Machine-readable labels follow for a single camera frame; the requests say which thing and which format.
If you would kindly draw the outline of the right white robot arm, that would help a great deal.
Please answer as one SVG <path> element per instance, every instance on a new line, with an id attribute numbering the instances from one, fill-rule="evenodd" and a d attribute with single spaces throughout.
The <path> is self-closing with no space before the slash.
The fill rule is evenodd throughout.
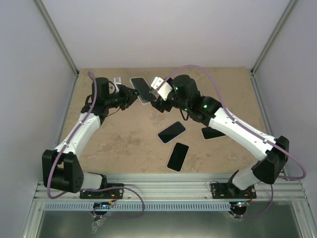
<path id="1" fill-rule="evenodd" d="M 224 185 L 225 194 L 238 198 L 258 182 L 274 184 L 288 161 L 289 140 L 286 137 L 275 138 L 240 121 L 218 100 L 202 96 L 195 80 L 188 75 L 168 80 L 155 77 L 150 89 L 158 93 L 158 98 L 151 102 L 158 111 L 169 112 L 171 108 L 177 108 L 187 112 L 192 120 L 229 136 L 255 156 L 257 162 L 254 165 L 237 170 L 230 177 Z"/>

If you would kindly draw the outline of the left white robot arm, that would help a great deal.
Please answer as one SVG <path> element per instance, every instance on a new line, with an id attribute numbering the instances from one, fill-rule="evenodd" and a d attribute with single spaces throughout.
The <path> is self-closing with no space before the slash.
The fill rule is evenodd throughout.
<path id="1" fill-rule="evenodd" d="M 92 81 L 92 92 L 86 97 L 75 126 L 58 146 L 42 154 L 43 182 L 51 199 L 54 198 L 51 189 L 63 194 L 91 190 L 97 198 L 108 194 L 106 176 L 83 172 L 79 159 L 91 136 L 108 117 L 109 110 L 125 110 L 139 94 L 133 88 L 115 84 L 104 77 Z"/>

